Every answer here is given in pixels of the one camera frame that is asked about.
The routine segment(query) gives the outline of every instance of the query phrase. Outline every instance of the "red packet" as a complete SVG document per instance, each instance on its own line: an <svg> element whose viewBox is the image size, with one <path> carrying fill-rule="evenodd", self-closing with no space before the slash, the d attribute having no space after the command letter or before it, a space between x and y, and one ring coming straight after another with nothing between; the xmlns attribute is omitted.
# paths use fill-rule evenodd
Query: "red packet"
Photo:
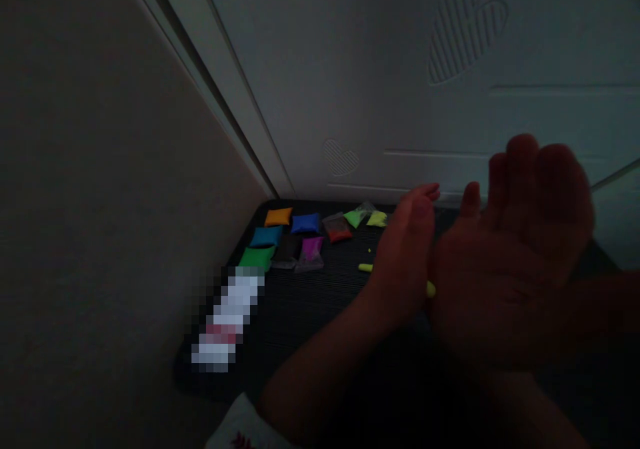
<svg viewBox="0 0 640 449"><path fill-rule="evenodd" d="M331 244L341 240L351 239L353 237L343 213L337 213L333 216L325 217L322 220L322 224L329 235Z"/></svg>

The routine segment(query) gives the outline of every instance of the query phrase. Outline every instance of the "clear plastic bag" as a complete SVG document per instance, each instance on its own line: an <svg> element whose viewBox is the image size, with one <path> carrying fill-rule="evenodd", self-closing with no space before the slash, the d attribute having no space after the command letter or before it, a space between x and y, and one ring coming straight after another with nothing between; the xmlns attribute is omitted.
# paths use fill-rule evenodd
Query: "clear plastic bag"
<svg viewBox="0 0 640 449"><path fill-rule="evenodd" d="M295 265L295 272L307 272L322 269L325 266L325 262L320 257L323 240L323 237L302 240L302 251L300 252L300 259Z"/></svg>
<svg viewBox="0 0 640 449"><path fill-rule="evenodd" d="M372 205L369 201L365 201L361 205L359 205L353 211L349 211L345 214L345 219L349 221L349 224L354 228L358 229L358 226L362 221L367 217L372 215L375 212L375 206Z"/></svg>
<svg viewBox="0 0 640 449"><path fill-rule="evenodd" d="M351 239L353 237L343 213L337 213L333 216L325 217L322 220L322 225L325 227L325 230L329 235L331 244L341 240Z"/></svg>

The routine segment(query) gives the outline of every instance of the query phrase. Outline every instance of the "person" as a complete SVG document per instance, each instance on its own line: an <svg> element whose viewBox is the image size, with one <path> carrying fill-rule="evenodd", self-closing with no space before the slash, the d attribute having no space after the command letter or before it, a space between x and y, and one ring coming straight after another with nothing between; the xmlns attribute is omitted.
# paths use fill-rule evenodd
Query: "person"
<svg viewBox="0 0 640 449"><path fill-rule="evenodd" d="M469 183L432 247L438 188L401 199L355 300L276 371L255 407L240 395L207 448L316 444L363 361L423 309L451 372L482 395L477 427L497 427L488 444L587 447L529 372L639 324L639 273L568 283L594 228L582 167L565 145L512 138L489 161L486 209ZM427 279L437 289L429 300ZM425 433L421 445L430 442Z"/></svg>

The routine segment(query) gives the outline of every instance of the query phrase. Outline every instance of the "finger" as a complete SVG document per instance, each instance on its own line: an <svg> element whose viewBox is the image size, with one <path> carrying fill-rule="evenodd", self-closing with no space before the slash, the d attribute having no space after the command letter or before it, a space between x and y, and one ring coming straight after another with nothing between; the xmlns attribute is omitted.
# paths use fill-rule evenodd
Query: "finger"
<svg viewBox="0 0 640 449"><path fill-rule="evenodd" d="M480 183L472 182L467 185L460 203L460 215L455 221L456 226L476 227L480 217Z"/></svg>
<svg viewBox="0 0 640 449"><path fill-rule="evenodd" d="M424 196L416 197L411 204L411 216L403 237L402 252L421 264L425 273L434 227L435 213L431 200Z"/></svg>
<svg viewBox="0 0 640 449"><path fill-rule="evenodd" d="M396 224L402 224L403 226L406 225L411 216L411 206L413 204L413 200L420 196L426 197L428 195L435 194L436 192L438 192L439 187L440 184L438 183L420 185L402 196L400 202L395 208L391 223L397 221Z"/></svg>
<svg viewBox="0 0 640 449"><path fill-rule="evenodd" d="M508 201L500 221L500 229L520 234L535 196L533 169L538 155L538 142L529 134L513 137L507 145Z"/></svg>
<svg viewBox="0 0 640 449"><path fill-rule="evenodd" d="M535 162L537 200L524 242L557 263L564 281L593 234L593 205L587 175L565 145L543 148Z"/></svg>
<svg viewBox="0 0 640 449"><path fill-rule="evenodd" d="M542 148L535 161L537 206L543 217L593 231L594 216L589 180L569 147Z"/></svg>
<svg viewBox="0 0 640 449"><path fill-rule="evenodd" d="M478 227L495 230L507 205L507 153L497 153L489 160L489 200Z"/></svg>

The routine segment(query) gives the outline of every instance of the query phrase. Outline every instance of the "hand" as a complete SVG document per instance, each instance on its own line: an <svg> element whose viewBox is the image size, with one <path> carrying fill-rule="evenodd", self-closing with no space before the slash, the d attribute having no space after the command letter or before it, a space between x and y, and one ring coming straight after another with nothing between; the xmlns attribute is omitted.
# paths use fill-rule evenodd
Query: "hand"
<svg viewBox="0 0 640 449"><path fill-rule="evenodd" d="M485 212L479 184L469 183L459 218L435 247L434 331L467 361L528 367L545 360L564 336L579 336L577 309L598 318L576 308L585 293L567 286L593 225L589 183L571 150L539 149L531 135L511 139L506 154L489 162Z"/></svg>
<svg viewBox="0 0 640 449"><path fill-rule="evenodd" d="M423 185L406 194L386 228L361 292L390 329L410 321L426 299L427 262L435 217L432 201L440 197L438 184Z"/></svg>

